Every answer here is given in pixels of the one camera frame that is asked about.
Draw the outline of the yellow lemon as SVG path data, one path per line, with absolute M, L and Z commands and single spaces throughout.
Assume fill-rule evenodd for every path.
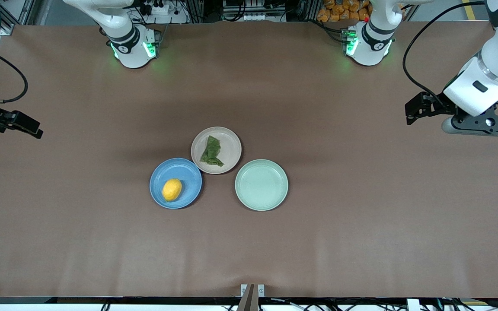
M 177 178 L 166 181 L 162 187 L 161 195 L 166 202 L 175 201 L 182 192 L 182 182 Z

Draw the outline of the green lettuce leaf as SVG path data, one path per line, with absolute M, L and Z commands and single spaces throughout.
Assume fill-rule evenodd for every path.
M 223 167 L 224 163 L 218 158 L 220 151 L 220 140 L 209 135 L 206 140 L 206 147 L 200 156 L 200 161 L 208 165 Z

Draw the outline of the bag of orange items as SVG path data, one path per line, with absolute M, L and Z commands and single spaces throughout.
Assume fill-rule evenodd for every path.
M 321 0 L 316 20 L 322 23 L 354 19 L 367 22 L 373 11 L 369 0 Z

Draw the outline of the brown table mat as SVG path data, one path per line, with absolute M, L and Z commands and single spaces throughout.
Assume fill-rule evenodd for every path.
M 421 27 L 362 67 L 312 24 L 173 25 L 137 70 L 97 26 L 16 28 L 0 55 L 29 90 L 4 108 L 44 135 L 0 133 L 0 296 L 498 297 L 498 137 L 407 126 Z M 238 136 L 237 165 L 161 207 L 153 171 L 210 127 Z M 273 210 L 235 193 L 256 159 L 288 176 Z

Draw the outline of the blue plate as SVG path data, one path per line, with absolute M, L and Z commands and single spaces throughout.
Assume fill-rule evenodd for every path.
M 166 201 L 162 190 L 170 179 L 178 179 L 182 190 L 178 197 Z M 202 190 L 202 175 L 199 168 L 186 158 L 170 158 L 156 167 L 150 177 L 150 194 L 154 201 L 166 209 L 178 210 L 191 205 Z

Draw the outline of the pale green plate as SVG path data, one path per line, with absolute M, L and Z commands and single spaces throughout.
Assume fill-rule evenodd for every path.
M 268 159 L 256 159 L 238 171 L 234 187 L 245 207 L 254 211 L 269 211 L 283 203 L 288 195 L 289 181 L 279 164 Z

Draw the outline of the white power strip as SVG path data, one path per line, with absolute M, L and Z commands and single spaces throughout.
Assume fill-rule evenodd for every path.
M 138 9 L 143 16 L 167 16 L 174 12 L 169 0 L 138 0 Z

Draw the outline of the beige plate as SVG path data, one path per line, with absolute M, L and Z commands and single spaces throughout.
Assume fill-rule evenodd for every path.
M 208 165 L 200 161 L 202 152 L 206 147 L 208 136 L 220 140 L 221 151 L 218 158 L 224 163 L 223 167 Z M 241 158 L 243 152 L 240 139 L 235 132 L 225 127 L 210 127 L 200 132 L 192 142 L 191 158 L 201 171 L 211 175 L 221 175 L 233 169 Z

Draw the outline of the aluminium frame profile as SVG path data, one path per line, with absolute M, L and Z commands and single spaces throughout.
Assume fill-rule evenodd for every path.
M 11 35 L 16 25 L 35 22 L 39 0 L 0 0 L 2 32 Z

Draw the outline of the metal bracket with bar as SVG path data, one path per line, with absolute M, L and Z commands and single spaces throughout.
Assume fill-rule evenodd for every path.
M 259 299 L 265 297 L 265 285 L 242 284 L 241 299 L 236 311 L 261 311 Z

